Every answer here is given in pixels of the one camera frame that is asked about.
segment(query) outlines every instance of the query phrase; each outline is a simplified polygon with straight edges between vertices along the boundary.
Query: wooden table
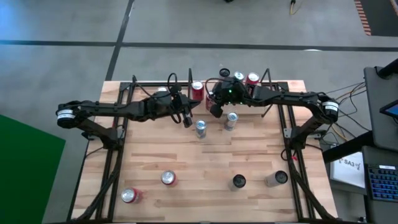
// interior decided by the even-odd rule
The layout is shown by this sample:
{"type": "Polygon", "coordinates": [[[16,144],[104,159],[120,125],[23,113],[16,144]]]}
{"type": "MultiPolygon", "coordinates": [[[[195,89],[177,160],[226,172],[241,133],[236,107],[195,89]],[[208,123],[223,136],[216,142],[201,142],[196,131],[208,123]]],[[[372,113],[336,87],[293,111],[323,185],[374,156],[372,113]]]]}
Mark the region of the wooden table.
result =
{"type": "MultiPolygon", "coordinates": [[[[286,81],[290,91],[305,91],[301,80],[286,81]]],[[[113,103],[120,82],[105,82],[100,101],[113,103]]],[[[156,87],[147,87],[150,93],[156,87]]],[[[136,88],[133,100],[145,98],[136,88]]],[[[207,121],[207,137],[195,136],[195,125],[185,129],[169,117],[138,123],[129,121],[123,163],[119,179],[114,222],[286,222],[297,221],[290,181],[269,188],[264,177],[277,170],[289,173],[280,158],[284,148],[279,114],[274,106],[265,118],[264,108],[229,108],[236,110],[239,120],[232,132],[223,130],[223,123],[205,110],[205,104],[193,110],[193,121],[207,121]],[[168,188],[160,181],[164,170],[174,170],[179,182],[168,188]],[[231,192],[228,182],[235,174],[246,177],[246,186],[231,192]],[[138,204],[124,203],[120,192],[135,187],[144,192],[138,204]]],[[[287,109],[285,118],[289,124],[287,109]]],[[[297,125],[311,117],[306,108],[294,107],[297,125]]],[[[105,127],[113,118],[97,117],[105,127]]],[[[309,139],[310,144],[318,142],[309,139]]],[[[88,152],[102,144],[93,141],[88,152]]],[[[72,217],[81,215],[98,193],[103,175],[106,150],[87,157],[72,217]]],[[[337,217],[322,152],[313,147],[303,150],[310,188],[330,214],[337,217]]],[[[103,214],[108,211],[108,191],[103,214]]],[[[304,193],[300,198],[305,217],[308,216],[304,193]]]]}

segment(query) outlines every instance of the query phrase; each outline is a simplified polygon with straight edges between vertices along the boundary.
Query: wooden plank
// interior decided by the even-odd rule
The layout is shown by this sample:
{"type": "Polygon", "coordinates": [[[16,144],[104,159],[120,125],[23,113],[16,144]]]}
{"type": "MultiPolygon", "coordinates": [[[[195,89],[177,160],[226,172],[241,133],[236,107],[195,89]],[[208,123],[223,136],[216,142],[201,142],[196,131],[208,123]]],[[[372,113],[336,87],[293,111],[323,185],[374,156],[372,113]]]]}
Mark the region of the wooden plank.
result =
{"type": "MultiPolygon", "coordinates": [[[[291,91],[305,91],[301,80],[288,81],[291,91]]],[[[100,101],[116,101],[120,82],[105,82],[100,101]]],[[[156,88],[146,88],[153,93],[156,88]]],[[[133,100],[147,97],[140,89],[133,100]]],[[[193,121],[208,122],[205,139],[195,136],[195,127],[185,129],[170,118],[130,122],[126,131],[122,171],[114,210],[115,222],[294,222],[297,221],[290,181],[269,188],[264,178],[277,170],[288,168],[280,158],[284,148],[277,107],[265,118],[263,108],[230,107],[239,120],[232,132],[223,130],[223,119],[212,117],[202,103],[193,110],[193,121]],[[179,183],[168,188],[160,182],[164,170],[175,171],[179,183]],[[236,174],[248,182],[237,192],[231,192],[228,182],[236,174]],[[143,191],[138,204],[122,202],[119,194],[126,187],[143,191]]],[[[289,123],[287,110],[285,117],[289,123]]],[[[298,125],[311,117],[306,108],[294,107],[298,125]]],[[[112,118],[97,117],[105,127],[112,118]]],[[[316,141],[308,143],[318,146],[316,141]]],[[[90,143],[88,152],[101,147],[99,141],[90,143]]],[[[315,148],[303,150],[310,187],[322,205],[337,215],[326,175],[322,153],[315,148]]],[[[98,151],[85,162],[73,216],[82,214],[100,189],[106,151],[98,151]]],[[[104,215],[108,211],[110,191],[107,193],[104,215]]],[[[307,208],[300,189],[304,214],[307,208]]]]}

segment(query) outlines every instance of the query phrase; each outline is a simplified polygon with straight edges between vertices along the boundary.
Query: concrete floor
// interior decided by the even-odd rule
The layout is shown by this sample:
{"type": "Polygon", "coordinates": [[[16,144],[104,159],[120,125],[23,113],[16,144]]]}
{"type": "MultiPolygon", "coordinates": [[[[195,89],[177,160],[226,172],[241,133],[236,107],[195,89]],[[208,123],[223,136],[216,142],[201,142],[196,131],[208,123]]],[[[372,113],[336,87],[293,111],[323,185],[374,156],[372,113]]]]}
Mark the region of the concrete floor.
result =
{"type": "MultiPolygon", "coordinates": [[[[289,16],[289,2],[135,0],[123,41],[398,47],[396,37],[365,35],[353,0],[305,0],[294,16],[289,16]]],[[[127,3],[0,0],[0,40],[116,42],[127,3]]],[[[59,103],[99,98],[113,51],[0,45],[0,113],[67,140],[44,223],[66,219],[87,144],[80,131],[59,128],[54,112],[59,103]]],[[[171,72],[186,80],[188,67],[196,79],[206,79],[221,67],[244,73],[269,67],[275,80],[304,80],[308,90],[330,91],[361,82],[364,67],[397,57],[397,52],[122,47],[112,80],[130,80],[133,74],[139,80],[165,80],[171,72]]],[[[370,128],[366,95],[354,100],[359,111],[353,118],[370,128]]],[[[341,109],[353,107],[346,102],[341,109]]],[[[363,132],[346,118],[339,123],[356,135],[363,132]]],[[[354,221],[364,215],[361,195],[340,190],[333,195],[340,218],[354,221]]]]}

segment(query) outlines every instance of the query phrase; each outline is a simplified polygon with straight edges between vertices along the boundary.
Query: keyboard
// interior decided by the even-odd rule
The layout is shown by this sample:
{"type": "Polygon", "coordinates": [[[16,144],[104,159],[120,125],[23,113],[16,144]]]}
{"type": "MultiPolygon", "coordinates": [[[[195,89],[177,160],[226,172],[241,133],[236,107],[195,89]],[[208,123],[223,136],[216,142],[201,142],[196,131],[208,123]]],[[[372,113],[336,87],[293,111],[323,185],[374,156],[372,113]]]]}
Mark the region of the keyboard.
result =
{"type": "Polygon", "coordinates": [[[367,175],[373,200],[398,202],[398,167],[368,165],[367,175]]]}

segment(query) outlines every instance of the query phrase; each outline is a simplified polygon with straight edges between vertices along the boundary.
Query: green screen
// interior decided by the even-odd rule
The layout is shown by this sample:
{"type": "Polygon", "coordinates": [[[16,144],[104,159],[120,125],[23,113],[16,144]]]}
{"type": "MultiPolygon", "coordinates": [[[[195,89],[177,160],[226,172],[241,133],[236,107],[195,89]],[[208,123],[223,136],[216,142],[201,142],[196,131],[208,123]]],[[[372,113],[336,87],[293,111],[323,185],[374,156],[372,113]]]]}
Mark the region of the green screen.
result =
{"type": "Polygon", "coordinates": [[[0,115],[0,223],[42,223],[64,145],[0,115]]]}

